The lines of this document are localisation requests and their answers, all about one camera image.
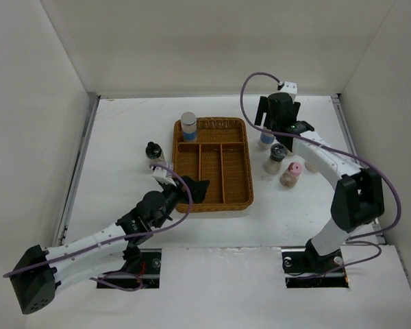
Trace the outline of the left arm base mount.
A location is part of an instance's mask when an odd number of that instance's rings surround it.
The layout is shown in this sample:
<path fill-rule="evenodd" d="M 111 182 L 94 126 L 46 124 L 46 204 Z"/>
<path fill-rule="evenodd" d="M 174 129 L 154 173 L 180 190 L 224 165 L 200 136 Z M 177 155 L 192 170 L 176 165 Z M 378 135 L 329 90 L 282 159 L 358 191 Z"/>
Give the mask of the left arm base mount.
<path fill-rule="evenodd" d="M 97 278 L 96 289 L 118 289 L 137 291 L 139 289 L 158 289 L 162 265 L 161 249 L 141 249 L 138 260 L 125 263 L 120 273 Z"/>

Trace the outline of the silver-lid jar blue label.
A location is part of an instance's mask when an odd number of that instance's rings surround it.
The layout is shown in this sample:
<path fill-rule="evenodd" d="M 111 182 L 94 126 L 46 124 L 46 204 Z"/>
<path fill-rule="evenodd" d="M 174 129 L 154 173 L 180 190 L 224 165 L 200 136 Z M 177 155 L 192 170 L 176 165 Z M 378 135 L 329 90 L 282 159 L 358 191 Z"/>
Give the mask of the silver-lid jar blue label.
<path fill-rule="evenodd" d="M 274 142 L 275 142 L 275 136 L 273 134 L 262 132 L 260 134 L 258 145 L 259 145 L 260 149 L 267 150 L 271 147 L 271 145 Z"/>
<path fill-rule="evenodd" d="M 193 112 L 181 115 L 182 136 L 185 142 L 197 142 L 197 117 Z"/>

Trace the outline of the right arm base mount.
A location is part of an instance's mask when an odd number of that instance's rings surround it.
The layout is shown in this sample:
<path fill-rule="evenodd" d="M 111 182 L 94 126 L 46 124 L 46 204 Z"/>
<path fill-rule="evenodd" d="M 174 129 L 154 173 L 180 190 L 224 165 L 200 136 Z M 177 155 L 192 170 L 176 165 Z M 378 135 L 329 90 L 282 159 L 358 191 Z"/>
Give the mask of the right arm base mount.
<path fill-rule="evenodd" d="M 285 249 L 282 267 L 289 289 L 348 288 L 349 283 L 340 250 L 314 263 L 307 260 L 302 249 Z"/>

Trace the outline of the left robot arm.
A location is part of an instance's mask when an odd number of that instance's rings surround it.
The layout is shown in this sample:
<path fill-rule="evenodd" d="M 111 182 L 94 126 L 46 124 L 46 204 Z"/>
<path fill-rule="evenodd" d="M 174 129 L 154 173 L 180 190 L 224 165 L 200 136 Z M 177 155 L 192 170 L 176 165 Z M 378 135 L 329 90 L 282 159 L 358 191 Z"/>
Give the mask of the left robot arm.
<path fill-rule="evenodd" d="M 205 199 L 210 183 L 188 176 L 160 183 L 113 224 L 90 236 L 59 247 L 28 248 L 12 271 L 11 282 L 21 312 L 29 315 L 82 280 L 102 281 L 118 273 L 133 273 L 140 265 L 139 245 L 163 226 L 180 203 L 192 206 Z"/>

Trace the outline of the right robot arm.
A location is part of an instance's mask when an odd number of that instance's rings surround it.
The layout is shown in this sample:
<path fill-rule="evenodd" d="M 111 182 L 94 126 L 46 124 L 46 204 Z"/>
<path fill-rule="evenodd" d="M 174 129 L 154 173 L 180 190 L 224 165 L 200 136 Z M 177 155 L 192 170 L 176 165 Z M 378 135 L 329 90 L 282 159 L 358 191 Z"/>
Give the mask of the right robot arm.
<path fill-rule="evenodd" d="M 300 106 L 288 93 L 262 96 L 254 124 L 274 132 L 279 143 L 314 165 L 334 189 L 331 218 L 306 243 L 303 256 L 308 269 L 320 271 L 353 232 L 384 213 L 382 178 L 332 151 L 313 126 L 298 120 Z"/>

